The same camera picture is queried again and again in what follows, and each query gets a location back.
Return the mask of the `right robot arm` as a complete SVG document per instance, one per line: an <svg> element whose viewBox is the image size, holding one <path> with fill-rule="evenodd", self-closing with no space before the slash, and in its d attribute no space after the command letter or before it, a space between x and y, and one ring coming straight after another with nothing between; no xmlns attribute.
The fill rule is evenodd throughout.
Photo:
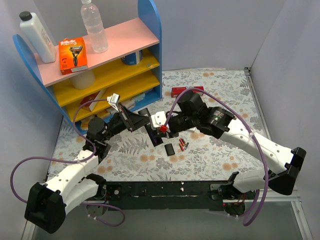
<svg viewBox="0 0 320 240"><path fill-rule="evenodd" d="M160 111L151 118L152 126L166 137L173 138L179 132L197 128L266 162L266 167L260 170L232 176L226 186L230 198L237 199L243 193L264 187L285 196L292 194L306 157L303 148L290 149L254 133L238 115L222 107L208 107L191 89L184 90L174 103L180 108L175 116L171 111Z"/></svg>

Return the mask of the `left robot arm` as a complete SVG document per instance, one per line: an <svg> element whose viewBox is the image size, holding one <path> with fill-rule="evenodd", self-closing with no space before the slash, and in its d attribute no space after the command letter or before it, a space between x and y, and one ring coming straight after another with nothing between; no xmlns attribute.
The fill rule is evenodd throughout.
<svg viewBox="0 0 320 240"><path fill-rule="evenodd" d="M28 194L24 217L46 232L55 233L66 215L88 199L104 200L107 181L91 173L106 158L108 141L124 130L135 131L150 123L147 108L133 113L121 107L109 122L94 117L88 123L87 140L70 165L45 183L34 184Z"/></svg>

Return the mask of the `orange razor box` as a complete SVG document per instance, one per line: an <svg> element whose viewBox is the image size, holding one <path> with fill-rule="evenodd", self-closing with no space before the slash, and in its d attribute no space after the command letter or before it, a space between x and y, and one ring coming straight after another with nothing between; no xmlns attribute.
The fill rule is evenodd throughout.
<svg viewBox="0 0 320 240"><path fill-rule="evenodd" d="M66 38L59 42L59 66L62 75L88 69L86 45L83 37Z"/></svg>

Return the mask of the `blue pink yellow shelf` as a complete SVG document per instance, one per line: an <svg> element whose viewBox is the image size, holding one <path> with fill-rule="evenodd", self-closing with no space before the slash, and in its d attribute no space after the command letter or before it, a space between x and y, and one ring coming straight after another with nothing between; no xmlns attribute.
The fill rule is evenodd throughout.
<svg viewBox="0 0 320 240"><path fill-rule="evenodd" d="M144 107L162 97L162 25L156 4L152 0L137 3L138 17L105 29L108 50L94 52L90 38L84 36L88 69L62 75L60 71L59 44L56 60L44 63L33 53L18 34L13 42L25 66L51 99L62 115L70 122L79 124L82 119L102 112L109 107L106 98L113 93L125 101L140 93L146 96L136 108ZM122 57L142 50L143 59L137 65L127 65ZM75 89L70 78L92 70L95 83L86 89ZM92 112L82 109L83 98L106 89Z"/></svg>

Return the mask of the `yellow snack packet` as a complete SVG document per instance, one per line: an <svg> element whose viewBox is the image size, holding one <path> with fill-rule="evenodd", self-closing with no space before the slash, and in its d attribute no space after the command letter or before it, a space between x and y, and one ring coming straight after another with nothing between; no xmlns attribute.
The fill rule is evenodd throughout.
<svg viewBox="0 0 320 240"><path fill-rule="evenodd" d="M93 119L95 117L95 115L90 115L84 119L82 119L80 121L80 129L83 131L87 131L88 130L88 125L91 119Z"/></svg>

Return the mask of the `red toothpaste box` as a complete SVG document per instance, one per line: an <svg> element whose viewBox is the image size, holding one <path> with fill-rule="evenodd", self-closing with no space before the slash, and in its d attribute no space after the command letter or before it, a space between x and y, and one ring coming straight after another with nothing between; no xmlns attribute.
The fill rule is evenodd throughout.
<svg viewBox="0 0 320 240"><path fill-rule="evenodd" d="M170 94L170 96L172 97L172 98L175 98L175 97L177 97L179 94L181 94L184 90L186 90L186 89L188 89L187 87L172 87L171 88L171 94ZM203 95L203 93L201 92L201 91L199 91L199 90L192 90L194 93L198 93L199 95Z"/></svg>

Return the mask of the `green sponge pack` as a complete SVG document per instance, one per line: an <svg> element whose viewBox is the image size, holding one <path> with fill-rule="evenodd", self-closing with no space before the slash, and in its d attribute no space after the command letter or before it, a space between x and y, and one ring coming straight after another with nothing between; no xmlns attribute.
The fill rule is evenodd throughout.
<svg viewBox="0 0 320 240"><path fill-rule="evenodd" d="M134 99L134 101L137 103L137 102L140 102L142 100L144 100L146 97L146 93L145 92L142 92L142 93L139 93L135 96L133 96L132 98Z"/></svg>

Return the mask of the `blue purple battery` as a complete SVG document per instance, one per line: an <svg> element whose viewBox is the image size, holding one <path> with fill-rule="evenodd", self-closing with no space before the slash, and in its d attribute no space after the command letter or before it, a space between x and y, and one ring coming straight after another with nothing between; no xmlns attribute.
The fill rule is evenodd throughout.
<svg viewBox="0 0 320 240"><path fill-rule="evenodd" d="M155 143L155 144L157 143L157 139L154 137L154 135L152 133L150 134L150 138L153 143Z"/></svg>

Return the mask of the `white cylindrical container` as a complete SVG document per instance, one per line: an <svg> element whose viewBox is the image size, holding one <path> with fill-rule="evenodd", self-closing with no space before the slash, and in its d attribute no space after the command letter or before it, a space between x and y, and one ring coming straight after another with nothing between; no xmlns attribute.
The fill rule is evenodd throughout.
<svg viewBox="0 0 320 240"><path fill-rule="evenodd" d="M85 71L81 74L69 78L71 85L77 90L84 90L92 86L95 81L95 75L92 70Z"/></svg>

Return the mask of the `white air conditioner remote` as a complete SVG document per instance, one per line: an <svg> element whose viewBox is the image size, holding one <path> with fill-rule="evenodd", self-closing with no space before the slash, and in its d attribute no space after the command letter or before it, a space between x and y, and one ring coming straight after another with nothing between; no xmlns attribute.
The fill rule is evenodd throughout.
<svg viewBox="0 0 320 240"><path fill-rule="evenodd" d="M192 127L192 128L187 129L186 131L190 132L190 133L194 133L196 131L196 129L197 129L196 127Z"/></svg>

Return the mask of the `black battery cover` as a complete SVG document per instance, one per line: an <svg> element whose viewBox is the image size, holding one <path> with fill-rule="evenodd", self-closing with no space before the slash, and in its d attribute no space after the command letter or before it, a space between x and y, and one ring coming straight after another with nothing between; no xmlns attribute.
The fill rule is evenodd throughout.
<svg viewBox="0 0 320 240"><path fill-rule="evenodd" d="M165 144L164 148L168 157L175 155L175 150L171 143Z"/></svg>

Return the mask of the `blue white can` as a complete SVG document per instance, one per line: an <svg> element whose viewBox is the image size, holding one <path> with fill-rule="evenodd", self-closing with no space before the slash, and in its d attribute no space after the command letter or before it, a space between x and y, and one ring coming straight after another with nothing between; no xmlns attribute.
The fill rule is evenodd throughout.
<svg viewBox="0 0 320 240"><path fill-rule="evenodd" d="M121 58L121 61L126 65L137 65L139 64L143 59L143 51L138 50L131 54L128 54Z"/></svg>

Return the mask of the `red white book box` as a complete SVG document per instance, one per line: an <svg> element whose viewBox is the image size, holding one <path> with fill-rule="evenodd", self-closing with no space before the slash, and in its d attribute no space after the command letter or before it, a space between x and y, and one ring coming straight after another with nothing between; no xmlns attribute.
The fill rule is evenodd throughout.
<svg viewBox="0 0 320 240"><path fill-rule="evenodd" d="M100 91L92 93L86 96L85 98L83 98L82 101L80 102L80 105L83 105L81 108L85 111L92 112L98 103L97 101L95 102L92 102L92 101L100 100L104 95L104 93L106 92L106 90L107 90L106 88L101 89Z"/></svg>

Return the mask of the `clear plastic water bottle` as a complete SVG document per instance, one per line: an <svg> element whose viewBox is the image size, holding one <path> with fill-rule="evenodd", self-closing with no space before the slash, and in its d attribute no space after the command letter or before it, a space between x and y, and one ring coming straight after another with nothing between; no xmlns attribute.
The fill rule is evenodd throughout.
<svg viewBox="0 0 320 240"><path fill-rule="evenodd" d="M96 53L104 53L108 50L109 44L100 11L91 0L82 0L81 3L80 14L92 49Z"/></svg>

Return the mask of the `white snack packet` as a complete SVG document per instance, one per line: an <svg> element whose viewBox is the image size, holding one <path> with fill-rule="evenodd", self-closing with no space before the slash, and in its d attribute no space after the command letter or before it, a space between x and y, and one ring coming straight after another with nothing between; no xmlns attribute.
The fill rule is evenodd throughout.
<svg viewBox="0 0 320 240"><path fill-rule="evenodd" d="M135 107L136 102L135 102L135 99L133 97L131 97L131 98L128 98L128 99L122 101L121 104L124 107L126 107L128 110L131 110L132 108Z"/></svg>

